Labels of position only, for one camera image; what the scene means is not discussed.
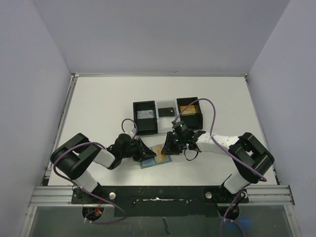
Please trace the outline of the green card holder wallet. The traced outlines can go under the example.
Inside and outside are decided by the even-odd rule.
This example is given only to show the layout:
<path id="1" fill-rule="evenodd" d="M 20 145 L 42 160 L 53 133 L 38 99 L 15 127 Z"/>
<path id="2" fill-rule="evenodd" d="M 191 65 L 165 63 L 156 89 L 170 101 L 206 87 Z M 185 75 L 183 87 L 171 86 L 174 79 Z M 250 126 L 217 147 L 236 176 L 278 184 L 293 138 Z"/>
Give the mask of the green card holder wallet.
<path id="1" fill-rule="evenodd" d="M 149 168 L 149 167 L 153 167 L 153 166 L 157 166 L 157 165 L 162 165 L 162 164 L 157 164 L 155 162 L 155 158 L 150 158 L 150 159 L 147 159 L 147 160 L 144 160 L 140 163 L 140 167 L 142 169 L 144 168 Z"/>

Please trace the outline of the gold VIP card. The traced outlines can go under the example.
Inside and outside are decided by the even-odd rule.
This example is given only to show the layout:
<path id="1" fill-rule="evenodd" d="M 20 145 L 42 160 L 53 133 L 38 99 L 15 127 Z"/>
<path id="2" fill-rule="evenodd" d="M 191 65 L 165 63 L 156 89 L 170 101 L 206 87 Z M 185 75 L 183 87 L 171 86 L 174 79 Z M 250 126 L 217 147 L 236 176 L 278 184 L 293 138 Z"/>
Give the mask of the gold VIP card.
<path id="1" fill-rule="evenodd" d="M 170 162 L 170 156 L 162 153 L 163 145 L 152 146 L 152 151 L 156 153 L 155 162 L 157 164 Z"/>

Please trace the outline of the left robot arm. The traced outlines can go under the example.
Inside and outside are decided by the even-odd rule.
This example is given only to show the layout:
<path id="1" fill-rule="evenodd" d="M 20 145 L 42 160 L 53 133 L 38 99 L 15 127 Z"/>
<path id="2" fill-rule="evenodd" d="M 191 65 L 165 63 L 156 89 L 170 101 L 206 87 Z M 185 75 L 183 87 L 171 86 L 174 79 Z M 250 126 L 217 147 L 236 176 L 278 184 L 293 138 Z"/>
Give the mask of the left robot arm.
<path id="1" fill-rule="evenodd" d="M 154 158 L 156 153 L 144 142 L 132 135 L 121 133 L 109 147 L 89 141 L 88 137 L 78 133 L 57 148 L 51 155 L 54 171 L 58 169 L 64 174 L 59 176 L 84 188 L 83 197 L 90 203 L 99 200 L 101 191 L 98 182 L 87 171 L 91 163 L 99 164 L 108 170 L 113 170 L 121 164 L 122 159 L 132 158 L 142 162 Z"/>

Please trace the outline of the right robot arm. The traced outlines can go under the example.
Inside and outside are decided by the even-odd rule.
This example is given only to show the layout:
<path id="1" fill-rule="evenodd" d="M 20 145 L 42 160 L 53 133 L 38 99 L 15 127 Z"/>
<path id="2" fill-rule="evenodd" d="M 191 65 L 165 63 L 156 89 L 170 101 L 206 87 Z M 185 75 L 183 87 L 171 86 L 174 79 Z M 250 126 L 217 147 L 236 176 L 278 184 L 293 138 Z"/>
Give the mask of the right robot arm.
<path id="1" fill-rule="evenodd" d="M 204 130 L 193 131 L 180 121 L 167 132 L 161 153 L 179 155 L 186 150 L 197 154 L 217 153 L 233 159 L 237 171 L 228 176 L 220 189 L 220 197 L 226 202 L 235 199 L 237 193 L 250 184 L 267 182 L 264 175 L 275 162 L 272 154 L 252 133 L 220 136 Z"/>

